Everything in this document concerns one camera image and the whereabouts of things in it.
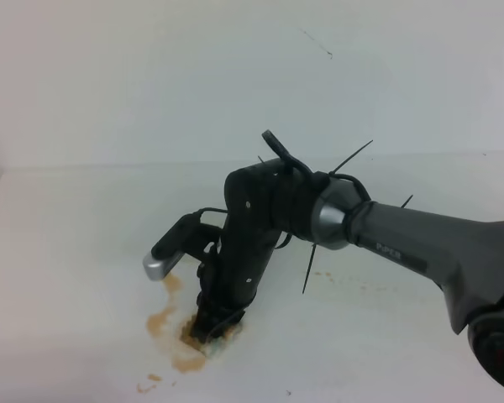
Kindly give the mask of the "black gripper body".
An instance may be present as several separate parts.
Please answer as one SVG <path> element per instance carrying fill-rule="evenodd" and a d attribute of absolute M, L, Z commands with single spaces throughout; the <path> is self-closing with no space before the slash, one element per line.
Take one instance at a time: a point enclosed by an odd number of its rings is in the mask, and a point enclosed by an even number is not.
<path fill-rule="evenodd" d="M 225 319 L 249 306 L 273 253 L 271 241 L 238 243 L 236 249 L 219 249 L 218 245 L 208 241 L 202 246 L 197 270 L 200 319 Z"/>

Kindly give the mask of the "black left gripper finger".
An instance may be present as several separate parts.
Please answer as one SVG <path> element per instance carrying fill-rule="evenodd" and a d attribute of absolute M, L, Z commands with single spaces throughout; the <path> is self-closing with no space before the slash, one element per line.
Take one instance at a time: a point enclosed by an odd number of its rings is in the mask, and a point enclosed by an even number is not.
<path fill-rule="evenodd" d="M 198 309 L 192 321 L 190 336 L 196 340 L 211 340 L 218 335 L 218 315 L 206 309 Z"/>

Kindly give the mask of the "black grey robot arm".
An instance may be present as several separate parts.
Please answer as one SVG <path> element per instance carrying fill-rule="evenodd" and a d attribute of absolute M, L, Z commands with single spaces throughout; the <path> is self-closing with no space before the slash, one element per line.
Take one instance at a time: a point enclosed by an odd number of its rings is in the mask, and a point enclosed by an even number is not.
<path fill-rule="evenodd" d="M 206 342 L 238 323 L 273 251 L 291 238 L 366 249 L 435 283 L 454 332 L 466 331 L 482 368 L 504 387 L 504 221 L 477 222 L 373 201 L 338 170 L 314 172 L 271 132 L 276 157 L 231 172 L 227 216 L 210 260 L 192 336 Z"/>

